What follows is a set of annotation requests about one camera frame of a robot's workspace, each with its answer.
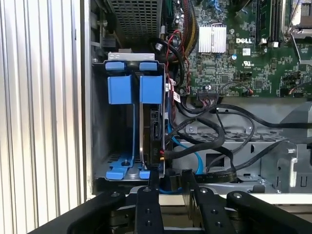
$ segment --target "motherboard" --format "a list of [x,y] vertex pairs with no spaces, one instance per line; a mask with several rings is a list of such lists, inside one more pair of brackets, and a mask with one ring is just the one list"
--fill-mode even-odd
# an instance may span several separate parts
[[[270,6],[271,1],[253,0],[238,12],[233,11],[233,2],[229,0],[220,0],[217,7],[206,0],[195,4],[199,27],[212,24],[226,26],[226,50],[224,53],[203,53],[199,52],[197,45],[190,54],[191,97],[196,97],[200,90],[215,93],[223,84],[235,80],[249,86],[253,90],[252,97],[302,98],[312,94],[312,87],[305,85],[289,95],[291,88],[311,81],[312,44],[309,44],[309,40],[302,40],[294,46],[283,40],[279,25],[275,22],[278,21],[280,12],[276,13],[275,21],[272,17],[265,18],[266,11],[271,16],[274,15],[274,9],[261,8],[260,4]],[[299,13],[301,17],[303,14],[310,15],[310,9],[304,13],[302,6],[300,5]],[[182,24],[183,12],[177,9],[176,15],[182,19]],[[259,37],[266,33],[267,24],[267,28],[276,27],[275,34],[271,37],[275,37],[277,44],[261,43]],[[239,85],[232,85],[224,89],[223,96],[241,97],[245,96],[245,91]]]

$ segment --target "black cable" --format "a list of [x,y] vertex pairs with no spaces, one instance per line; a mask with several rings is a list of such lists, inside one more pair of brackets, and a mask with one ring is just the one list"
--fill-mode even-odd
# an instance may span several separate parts
[[[278,142],[275,142],[274,144],[268,146],[267,148],[265,148],[264,150],[262,150],[260,153],[258,153],[256,156],[254,156],[253,158],[249,159],[248,161],[239,164],[237,166],[235,166],[236,170],[242,170],[246,167],[249,167],[251,165],[253,165],[255,162],[257,162],[259,159],[261,159],[264,155],[266,155],[267,153],[269,153],[271,150],[273,150],[276,146],[278,146],[280,143],[284,142],[284,141],[289,141],[291,143],[294,144],[311,144],[312,143],[312,137],[305,137],[305,138],[288,138],[288,139],[284,139],[284,140],[280,140]],[[220,171],[220,173],[225,173],[225,172],[230,172],[233,169],[227,169],[225,171]]]
[[[243,117],[247,118],[247,119],[251,122],[251,124],[252,124],[252,131],[250,132],[249,136],[245,139],[245,141],[244,141],[240,146],[238,146],[236,149],[233,149],[233,150],[232,150],[232,153],[235,154],[235,153],[239,152],[243,147],[245,147],[245,145],[247,145],[247,143],[253,138],[254,132],[255,132],[255,124],[254,124],[253,120],[252,120],[250,117],[248,117],[247,115],[244,115],[244,114],[242,114],[242,113],[240,113],[240,112],[237,112],[237,113],[236,113],[236,112],[219,112],[219,114],[228,114],[228,115],[239,115],[239,116],[243,116]],[[225,157],[227,157],[227,155],[220,155],[220,156],[216,157],[214,160],[212,160],[212,161],[210,162],[210,164],[206,167],[206,172],[208,173],[209,170],[210,170],[210,168],[211,168],[216,162],[218,162],[218,161],[224,159]]]
[[221,128],[222,128],[223,131],[224,131],[224,134],[226,134],[226,131],[225,131],[225,128],[224,128],[224,126],[223,126],[223,123],[222,123],[222,121],[221,121],[221,119],[220,119],[219,111],[218,111],[218,110],[215,110],[215,115],[216,115],[216,117],[217,117],[217,119],[218,119],[218,121],[219,121],[219,123],[220,123]]
[[187,148],[185,150],[178,151],[178,152],[165,151],[164,152],[164,158],[165,159],[177,159],[177,158],[181,158],[181,157],[184,157],[186,155],[189,155],[189,154],[192,154],[192,153],[195,153],[198,151],[219,148],[223,145],[223,143],[225,141],[225,135],[224,135],[222,128],[219,125],[217,125],[216,123],[214,123],[208,119],[204,119],[204,118],[197,118],[196,120],[202,124],[205,124],[206,126],[212,128],[212,129],[214,129],[216,131],[216,133],[218,134],[218,138],[215,139],[214,141],[200,143],[200,144],[191,146],[190,148]]
[[184,74],[185,74],[185,70],[184,70],[184,62],[183,62],[183,59],[182,59],[182,56],[181,54],[179,53],[179,51],[177,49],[175,49],[174,46],[172,46],[171,44],[168,44],[165,40],[162,40],[160,38],[151,38],[149,39],[148,41],[149,43],[159,43],[159,44],[162,44],[163,46],[165,47],[169,47],[169,49],[172,51],[172,53],[177,57],[177,60],[178,60],[178,63],[179,63],[179,67],[180,67],[180,80],[176,82],[176,86],[180,86],[183,84],[184,82]]
[[[217,93],[217,96],[216,96],[216,98],[215,98],[215,99],[216,99],[215,105],[217,104],[217,101],[219,100],[219,97],[220,97],[220,95],[221,95],[222,90],[223,90],[226,86],[228,86],[228,85],[230,85],[230,84],[239,84],[239,85],[243,86],[244,88],[246,88],[247,90],[251,90],[248,86],[246,86],[244,83],[242,83],[242,82],[240,82],[240,81],[230,81],[230,82],[228,82],[228,83],[222,85],[221,88],[219,89],[219,91],[218,91],[218,93]],[[183,101],[182,101],[181,104],[179,104],[179,105],[180,105],[180,108],[181,108],[181,109],[183,109],[183,110],[185,110],[187,113],[190,113],[190,114],[193,114],[193,115],[202,114],[202,113],[205,111],[205,108],[207,108],[207,107],[202,107],[202,108],[190,109],[190,108],[188,108],[188,107],[186,106],[186,104],[185,104]]]
[[300,88],[300,87],[302,87],[302,86],[305,86],[305,85],[307,85],[307,84],[312,84],[312,81],[305,82],[305,83],[302,83],[302,84],[299,84],[299,85],[293,87],[293,88],[289,91],[289,94],[292,94],[292,92],[293,92],[294,90],[296,90],[297,88]]
[[206,107],[205,111],[202,112],[201,114],[199,114],[196,117],[192,117],[189,118],[183,122],[181,122],[179,125],[177,125],[171,133],[169,133],[166,136],[166,139],[171,138],[172,136],[174,136],[178,131],[180,131],[181,129],[183,129],[187,124],[190,124],[194,121],[196,121],[198,119],[198,117],[202,116],[203,114],[214,110],[216,108],[224,108],[224,109],[230,109],[230,110],[235,110],[238,112],[241,112],[247,116],[249,116],[250,118],[252,118],[253,120],[255,120],[256,122],[269,127],[269,128],[295,128],[295,129],[309,129],[312,128],[312,123],[269,123],[257,116],[255,116],[254,114],[250,113],[249,111],[246,111],[245,109],[238,107],[238,106],[234,106],[234,105],[230,105],[230,104],[217,104],[215,106],[210,106],[210,107]]

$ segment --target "metal frame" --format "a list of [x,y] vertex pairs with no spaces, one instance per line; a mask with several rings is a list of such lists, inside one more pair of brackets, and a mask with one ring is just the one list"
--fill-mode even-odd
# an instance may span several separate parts
[[84,202],[80,1],[0,0],[0,233]]

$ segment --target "bolt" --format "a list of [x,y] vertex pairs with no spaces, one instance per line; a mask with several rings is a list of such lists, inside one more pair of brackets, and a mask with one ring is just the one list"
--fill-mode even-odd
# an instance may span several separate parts
[[116,196],[119,196],[119,195],[120,195],[119,193],[114,192],[111,196],[112,196],[112,197],[116,197]]
[[239,194],[239,193],[235,193],[235,194],[233,194],[233,196],[236,197],[236,198],[238,198],[238,199],[240,199],[240,198],[243,197],[242,194]]
[[146,187],[145,189],[143,189],[143,192],[150,192],[151,189],[149,187]]
[[205,194],[205,193],[207,193],[207,192],[208,192],[208,190],[207,190],[207,189],[205,189],[205,188],[201,188],[201,189],[200,189],[200,191],[201,191],[203,194]]

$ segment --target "mesh grille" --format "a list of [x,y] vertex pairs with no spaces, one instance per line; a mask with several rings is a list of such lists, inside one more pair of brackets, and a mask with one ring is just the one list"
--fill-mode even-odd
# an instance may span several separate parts
[[108,0],[127,38],[157,37],[162,0]]

